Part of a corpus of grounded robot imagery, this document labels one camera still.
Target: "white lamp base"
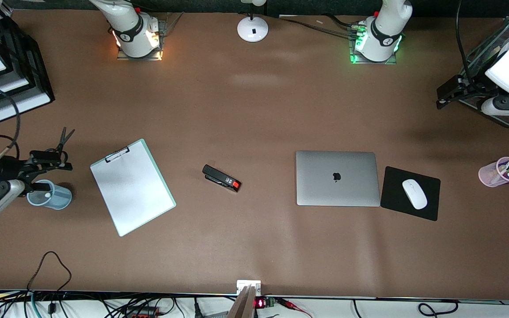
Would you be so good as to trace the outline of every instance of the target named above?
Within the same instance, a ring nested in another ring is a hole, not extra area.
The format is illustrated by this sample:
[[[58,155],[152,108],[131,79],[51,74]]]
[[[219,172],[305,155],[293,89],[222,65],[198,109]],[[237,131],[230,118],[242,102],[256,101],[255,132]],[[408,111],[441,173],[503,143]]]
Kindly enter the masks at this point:
[[[255,16],[252,20],[247,16],[237,25],[237,33],[247,42],[259,42],[268,34],[268,24],[262,18]]]

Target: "pen holder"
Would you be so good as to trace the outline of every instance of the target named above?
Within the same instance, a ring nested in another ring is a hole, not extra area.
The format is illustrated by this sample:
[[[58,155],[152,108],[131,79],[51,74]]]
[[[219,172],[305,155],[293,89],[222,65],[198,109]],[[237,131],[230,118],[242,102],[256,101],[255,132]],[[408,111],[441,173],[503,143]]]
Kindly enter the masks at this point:
[[[35,207],[47,207],[55,210],[62,210],[72,201],[72,192],[65,187],[55,185],[50,180],[39,180],[36,183],[50,185],[50,191],[34,191],[27,193],[27,201]]]
[[[487,187],[497,187],[505,183],[509,183],[507,173],[500,175],[500,172],[505,169],[505,163],[509,161],[509,157],[501,157],[495,163],[491,163],[479,170],[479,179]]]

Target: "desk lamp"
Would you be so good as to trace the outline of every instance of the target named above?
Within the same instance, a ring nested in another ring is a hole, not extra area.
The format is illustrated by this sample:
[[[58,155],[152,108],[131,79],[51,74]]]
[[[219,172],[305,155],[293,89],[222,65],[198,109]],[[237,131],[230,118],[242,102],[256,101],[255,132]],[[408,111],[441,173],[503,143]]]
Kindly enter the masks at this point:
[[[266,0],[241,0],[243,4],[251,4],[251,15],[247,16],[237,25],[237,33],[247,42],[259,42],[268,34],[268,24],[262,18],[253,16],[255,6],[260,7]]]

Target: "pink pen holder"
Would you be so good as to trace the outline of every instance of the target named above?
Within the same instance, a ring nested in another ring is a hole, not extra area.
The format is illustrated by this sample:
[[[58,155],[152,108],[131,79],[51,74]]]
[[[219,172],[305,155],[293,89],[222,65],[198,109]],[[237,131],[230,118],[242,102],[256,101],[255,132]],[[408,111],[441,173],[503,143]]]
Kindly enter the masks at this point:
[[[479,179],[487,187],[497,187],[509,183],[508,173],[500,174],[505,170],[505,163],[509,161],[509,157],[501,157],[495,163],[491,163],[479,170]]]

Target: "clipboard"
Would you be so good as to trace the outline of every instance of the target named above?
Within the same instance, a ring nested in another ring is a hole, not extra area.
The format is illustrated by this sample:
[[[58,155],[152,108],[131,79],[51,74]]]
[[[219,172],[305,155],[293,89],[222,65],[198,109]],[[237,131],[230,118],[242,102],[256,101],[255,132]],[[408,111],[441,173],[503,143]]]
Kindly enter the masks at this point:
[[[176,206],[144,139],[90,169],[120,237]]]

